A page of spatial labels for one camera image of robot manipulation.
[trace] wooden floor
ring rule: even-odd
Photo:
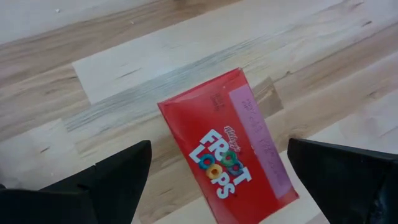
[[[263,223],[327,223],[287,140],[398,153],[397,11],[397,0],[9,1],[0,182],[40,189],[149,139],[133,222],[215,223],[156,103],[242,67],[300,194]]]

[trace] froot loops cereal box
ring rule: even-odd
[[[218,223],[259,223],[299,197],[240,68],[159,108]]]

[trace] pink label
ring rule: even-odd
[[[292,183],[272,141],[264,118],[253,97],[249,85],[243,85],[229,93],[232,104],[268,181],[277,198],[285,195]]]

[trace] froot loops logo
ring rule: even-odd
[[[217,131],[214,129],[210,130],[200,140],[200,143],[189,156],[206,172],[212,184],[220,185],[216,191],[219,198],[227,198],[229,193],[235,193],[235,186],[244,180],[251,180],[249,169],[239,161],[234,151],[229,150],[228,142]],[[202,153],[206,148],[209,153]],[[230,177],[228,174],[233,178],[232,183],[229,182]]]

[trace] kellogg's logo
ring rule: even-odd
[[[235,153],[235,151],[241,150],[237,144],[238,137],[235,135],[235,130],[226,126],[224,132],[228,135],[229,142],[226,142],[222,135],[212,129],[200,140],[201,144],[189,154],[191,159],[201,169],[205,170],[206,175],[211,179],[211,183],[221,186],[217,189],[217,196],[221,199],[227,198],[229,193],[234,194],[235,186],[244,180],[248,182],[251,180],[249,169],[244,167]],[[204,145],[207,143],[211,143],[207,147],[210,153],[204,153],[199,157],[199,154],[206,149]],[[232,183],[229,182],[228,174],[234,178]]]

